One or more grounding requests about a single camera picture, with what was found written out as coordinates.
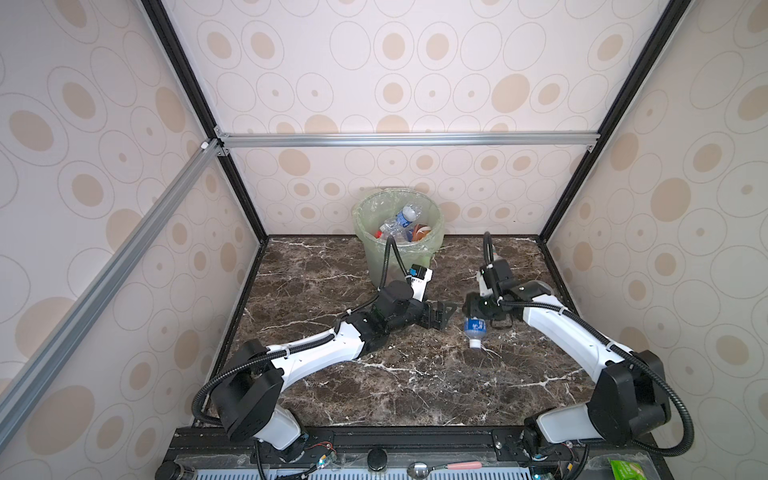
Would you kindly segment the clear Pocari Sweat bottle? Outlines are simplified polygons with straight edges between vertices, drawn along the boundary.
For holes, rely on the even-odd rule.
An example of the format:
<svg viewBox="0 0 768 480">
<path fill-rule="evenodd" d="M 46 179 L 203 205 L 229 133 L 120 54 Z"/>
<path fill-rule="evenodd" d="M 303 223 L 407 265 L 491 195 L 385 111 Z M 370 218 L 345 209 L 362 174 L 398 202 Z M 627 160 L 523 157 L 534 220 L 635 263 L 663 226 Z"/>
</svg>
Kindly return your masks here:
<svg viewBox="0 0 768 480">
<path fill-rule="evenodd" d="M 464 322 L 464 334 L 468 339 L 470 349 L 482 349 L 483 340 L 487 334 L 487 323 L 477 317 L 467 318 Z"/>
</svg>

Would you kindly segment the crushed clear bottle blue cap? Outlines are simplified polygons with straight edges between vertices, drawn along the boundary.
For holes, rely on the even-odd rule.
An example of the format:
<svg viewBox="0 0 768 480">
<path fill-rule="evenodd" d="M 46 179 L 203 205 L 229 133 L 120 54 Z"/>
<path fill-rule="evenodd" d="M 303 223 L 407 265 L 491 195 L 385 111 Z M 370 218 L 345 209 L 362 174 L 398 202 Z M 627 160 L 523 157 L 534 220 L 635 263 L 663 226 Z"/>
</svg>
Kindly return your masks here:
<svg viewBox="0 0 768 480">
<path fill-rule="evenodd" d="M 387 240 L 392 237 L 397 243 L 407 242 L 407 227 L 403 227 L 396 219 L 388 220 L 379 227 L 379 230 L 386 233 L 386 238 L 382 240 Z"/>
</svg>

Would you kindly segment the brown tea bottle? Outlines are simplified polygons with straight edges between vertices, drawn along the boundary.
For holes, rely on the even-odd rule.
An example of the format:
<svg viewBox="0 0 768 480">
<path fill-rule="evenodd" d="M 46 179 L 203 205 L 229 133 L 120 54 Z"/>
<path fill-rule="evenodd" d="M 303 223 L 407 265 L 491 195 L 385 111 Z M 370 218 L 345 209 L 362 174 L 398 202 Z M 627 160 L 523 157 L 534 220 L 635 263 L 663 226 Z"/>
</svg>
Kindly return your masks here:
<svg viewBox="0 0 768 480">
<path fill-rule="evenodd" d="M 411 239 L 413 242 L 423 240 L 430 232 L 432 228 L 428 225 L 416 225 L 412 231 Z"/>
</svg>

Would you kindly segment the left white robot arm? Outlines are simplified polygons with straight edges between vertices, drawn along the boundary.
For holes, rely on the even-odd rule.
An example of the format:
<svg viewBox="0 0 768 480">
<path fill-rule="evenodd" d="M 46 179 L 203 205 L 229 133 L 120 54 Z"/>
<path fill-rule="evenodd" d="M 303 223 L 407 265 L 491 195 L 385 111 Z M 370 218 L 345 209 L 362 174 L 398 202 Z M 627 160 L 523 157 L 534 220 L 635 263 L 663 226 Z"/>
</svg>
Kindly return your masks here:
<svg viewBox="0 0 768 480">
<path fill-rule="evenodd" d="M 325 332 L 283 345 L 244 343 L 196 395 L 195 417 L 222 426 L 233 443 L 258 440 L 277 451 L 302 449 L 307 434 L 278 405 L 283 391 L 327 367 L 383 348 L 391 334 L 410 326 L 443 330 L 456 310 L 454 303 L 430 303 L 408 282 L 393 281 L 367 304 L 345 311 Z"/>
</svg>

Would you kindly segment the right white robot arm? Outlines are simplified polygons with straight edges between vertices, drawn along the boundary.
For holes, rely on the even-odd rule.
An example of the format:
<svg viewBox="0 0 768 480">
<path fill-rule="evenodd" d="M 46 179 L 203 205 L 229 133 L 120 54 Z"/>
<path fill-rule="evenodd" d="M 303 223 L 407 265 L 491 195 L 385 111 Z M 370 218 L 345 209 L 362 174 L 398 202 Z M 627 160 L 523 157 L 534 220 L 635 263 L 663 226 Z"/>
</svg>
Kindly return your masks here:
<svg viewBox="0 0 768 480">
<path fill-rule="evenodd" d="M 463 307 L 468 318 L 523 321 L 567 353 L 594 382 L 588 402 L 527 420 L 540 440 L 603 440 L 625 446 L 671 419 L 668 394 L 638 366 L 663 377 L 655 354 L 634 352 L 602 335 L 567 309 L 546 283 L 517 281 L 503 259 L 482 266 L 476 278 L 479 290 L 466 296 Z"/>
</svg>

